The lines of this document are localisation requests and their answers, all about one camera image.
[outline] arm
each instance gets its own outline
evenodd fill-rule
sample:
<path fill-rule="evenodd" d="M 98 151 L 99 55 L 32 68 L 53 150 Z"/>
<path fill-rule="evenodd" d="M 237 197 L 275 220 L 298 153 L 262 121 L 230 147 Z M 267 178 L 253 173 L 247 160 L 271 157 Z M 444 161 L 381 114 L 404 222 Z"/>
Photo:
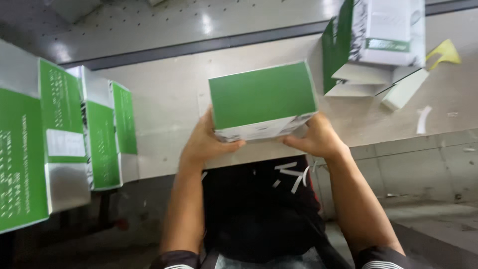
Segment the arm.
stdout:
<path fill-rule="evenodd" d="M 201 172 L 205 161 L 234 152 L 245 141 L 219 142 L 213 132 L 211 109 L 201 117 L 179 161 L 169 201 L 160 253 L 188 250 L 199 253 L 204 232 Z"/>
<path fill-rule="evenodd" d="M 378 246 L 405 255 L 382 206 L 328 119 L 317 113 L 307 125 L 305 138 L 288 135 L 281 139 L 288 146 L 326 160 L 337 223 L 352 254 Z"/>

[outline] hand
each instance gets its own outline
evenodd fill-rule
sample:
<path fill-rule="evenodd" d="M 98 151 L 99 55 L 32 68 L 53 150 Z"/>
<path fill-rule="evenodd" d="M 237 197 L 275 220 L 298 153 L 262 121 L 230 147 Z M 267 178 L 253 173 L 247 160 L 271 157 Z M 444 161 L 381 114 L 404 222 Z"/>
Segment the hand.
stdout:
<path fill-rule="evenodd" d="M 312 116 L 306 125 L 309 129 L 304 138 L 286 135 L 279 140 L 287 146 L 324 159 L 333 159 L 344 151 L 349 151 L 347 145 L 340 140 L 329 120 L 321 112 Z"/>
<path fill-rule="evenodd" d="M 244 140 L 222 143 L 214 135 L 213 128 L 212 112 L 211 107 L 209 107 L 191 133 L 181 154 L 182 161 L 202 165 L 207 160 L 216 158 L 224 153 L 235 152 L 246 144 Z"/>

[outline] yellow plastic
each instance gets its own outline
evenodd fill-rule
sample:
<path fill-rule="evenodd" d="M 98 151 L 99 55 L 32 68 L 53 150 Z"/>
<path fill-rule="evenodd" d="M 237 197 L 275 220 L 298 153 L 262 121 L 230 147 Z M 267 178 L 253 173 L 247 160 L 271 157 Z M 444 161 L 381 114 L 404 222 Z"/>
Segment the yellow plastic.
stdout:
<path fill-rule="evenodd" d="M 443 41 L 438 47 L 431 51 L 426 56 L 426 60 L 428 61 L 431 56 L 437 53 L 440 53 L 442 56 L 432 65 L 432 67 L 430 67 L 429 70 L 433 70 L 439 62 L 443 61 L 451 62 L 454 64 L 461 64 L 460 55 L 458 55 L 458 52 L 456 51 L 456 48 L 450 39 Z"/>

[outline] workbench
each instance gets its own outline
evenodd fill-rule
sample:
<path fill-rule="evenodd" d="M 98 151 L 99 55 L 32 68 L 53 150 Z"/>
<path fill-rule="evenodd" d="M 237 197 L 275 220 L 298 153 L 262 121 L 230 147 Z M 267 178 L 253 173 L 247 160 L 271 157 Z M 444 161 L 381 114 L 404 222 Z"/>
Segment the workbench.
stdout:
<path fill-rule="evenodd" d="M 439 64 L 403 109 L 392 112 L 382 106 L 384 92 L 375 98 L 319 96 L 319 110 L 327 114 L 349 147 L 421 136 L 416 128 L 420 111 L 426 106 L 432 110 L 424 135 L 478 128 L 478 35 L 470 31 L 478 28 L 476 18 L 478 9 L 426 18 L 427 52 L 451 39 L 463 63 Z M 133 93 L 140 178 L 176 173 L 181 150 L 208 103 L 208 78 L 303 60 L 319 38 L 309 35 L 98 71 Z M 299 154 L 303 152 L 273 139 L 256 141 L 209 161 L 207 167 Z"/>

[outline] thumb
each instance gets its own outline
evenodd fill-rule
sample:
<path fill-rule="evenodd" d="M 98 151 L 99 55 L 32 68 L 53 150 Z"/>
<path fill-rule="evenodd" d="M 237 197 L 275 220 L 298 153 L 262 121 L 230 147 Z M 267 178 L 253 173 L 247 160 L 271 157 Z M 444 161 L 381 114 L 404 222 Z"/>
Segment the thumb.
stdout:
<path fill-rule="evenodd" d="M 304 152 L 309 152 L 309 141 L 305 138 L 299 139 L 293 135 L 286 135 L 279 138 L 279 141 L 284 143 L 286 146 L 290 146 Z"/>
<path fill-rule="evenodd" d="M 240 147 L 244 146 L 246 144 L 246 141 L 244 140 L 239 140 L 235 142 L 230 142 L 230 143 L 222 143 L 222 151 L 224 153 L 226 152 L 235 152 L 237 151 Z"/>

